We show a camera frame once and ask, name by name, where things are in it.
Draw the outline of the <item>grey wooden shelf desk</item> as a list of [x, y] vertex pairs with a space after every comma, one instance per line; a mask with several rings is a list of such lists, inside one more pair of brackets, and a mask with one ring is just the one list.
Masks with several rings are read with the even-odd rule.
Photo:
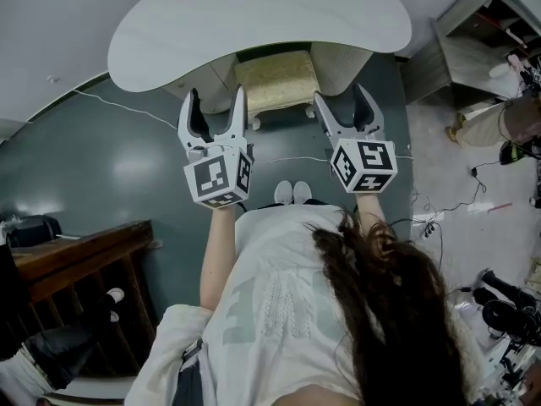
[[541, 0], [455, 0], [431, 22], [434, 35], [401, 67], [407, 103], [444, 90], [456, 107], [510, 99], [523, 84], [510, 55], [541, 63]]

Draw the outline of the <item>cream upholstered stool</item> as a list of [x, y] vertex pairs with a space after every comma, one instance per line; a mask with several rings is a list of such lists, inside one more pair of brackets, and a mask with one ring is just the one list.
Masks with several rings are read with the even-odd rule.
[[315, 117], [314, 93], [320, 85], [309, 52], [251, 59], [236, 64], [234, 73], [246, 91], [248, 124], [254, 131], [260, 128], [258, 115], [263, 112], [304, 105], [307, 117]]

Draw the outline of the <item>person's right forearm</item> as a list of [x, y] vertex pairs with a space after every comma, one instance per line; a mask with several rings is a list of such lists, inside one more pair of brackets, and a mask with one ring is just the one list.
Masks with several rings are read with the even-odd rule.
[[355, 194], [355, 198], [363, 234], [369, 233], [374, 225], [385, 223], [385, 215], [376, 194]]

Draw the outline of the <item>person's left forearm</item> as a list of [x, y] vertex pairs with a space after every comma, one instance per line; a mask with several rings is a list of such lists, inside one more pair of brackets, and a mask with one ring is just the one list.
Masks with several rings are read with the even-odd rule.
[[207, 310], [218, 306], [237, 260], [235, 222], [235, 205], [212, 212], [199, 284], [199, 304]]

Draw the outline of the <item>person's right white shoe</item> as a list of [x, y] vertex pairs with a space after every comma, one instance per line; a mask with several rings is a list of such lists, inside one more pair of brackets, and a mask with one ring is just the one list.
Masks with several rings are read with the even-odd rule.
[[310, 186], [304, 181], [297, 181], [292, 190], [293, 203], [304, 205], [312, 199], [312, 191]]

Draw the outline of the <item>person's left white shoe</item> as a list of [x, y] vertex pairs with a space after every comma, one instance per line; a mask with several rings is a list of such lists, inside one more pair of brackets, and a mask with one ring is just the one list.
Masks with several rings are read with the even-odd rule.
[[278, 205], [290, 205], [293, 202], [293, 186], [290, 181], [282, 180], [275, 188], [274, 201]]

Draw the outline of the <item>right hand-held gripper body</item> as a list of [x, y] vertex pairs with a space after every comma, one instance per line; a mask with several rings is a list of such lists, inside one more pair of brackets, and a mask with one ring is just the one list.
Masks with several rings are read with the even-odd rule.
[[329, 129], [325, 135], [331, 143], [328, 153], [332, 177], [336, 177], [349, 194], [379, 194], [397, 175], [394, 144], [385, 139], [380, 127], [367, 134], [353, 128]]

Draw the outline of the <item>black case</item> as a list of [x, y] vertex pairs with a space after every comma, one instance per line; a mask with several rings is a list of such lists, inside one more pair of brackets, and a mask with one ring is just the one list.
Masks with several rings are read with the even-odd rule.
[[20, 218], [7, 227], [6, 241], [10, 248], [29, 248], [53, 241], [62, 233], [59, 222], [47, 215]]

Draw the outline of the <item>white curved vanity desk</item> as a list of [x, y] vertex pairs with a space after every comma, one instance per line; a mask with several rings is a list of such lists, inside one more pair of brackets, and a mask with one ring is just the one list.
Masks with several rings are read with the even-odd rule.
[[128, 92], [196, 89], [215, 114], [229, 108], [239, 52], [306, 42], [321, 92], [337, 96], [373, 53], [401, 51], [411, 37], [400, 0], [140, 0], [113, 35], [107, 68]]

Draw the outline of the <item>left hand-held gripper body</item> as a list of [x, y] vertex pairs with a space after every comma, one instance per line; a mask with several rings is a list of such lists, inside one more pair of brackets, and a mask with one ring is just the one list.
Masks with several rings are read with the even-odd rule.
[[189, 160], [184, 173], [195, 203], [217, 210], [249, 198], [254, 159], [244, 137], [211, 143], [193, 138], [183, 146]]

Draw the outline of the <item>person's white shoe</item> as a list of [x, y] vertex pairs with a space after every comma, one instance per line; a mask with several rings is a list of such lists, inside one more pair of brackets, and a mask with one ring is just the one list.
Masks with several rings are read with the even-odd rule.
[[274, 201], [278, 205], [290, 205], [293, 202], [293, 186], [290, 181], [282, 180], [275, 188]]
[[297, 181], [292, 190], [293, 203], [304, 205], [312, 199], [312, 191], [310, 186], [304, 181]]

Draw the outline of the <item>white curved bed rail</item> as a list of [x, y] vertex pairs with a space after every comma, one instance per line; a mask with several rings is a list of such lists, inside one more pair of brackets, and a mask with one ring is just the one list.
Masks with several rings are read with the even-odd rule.
[[123, 406], [134, 376], [78, 377], [46, 398], [57, 406]]

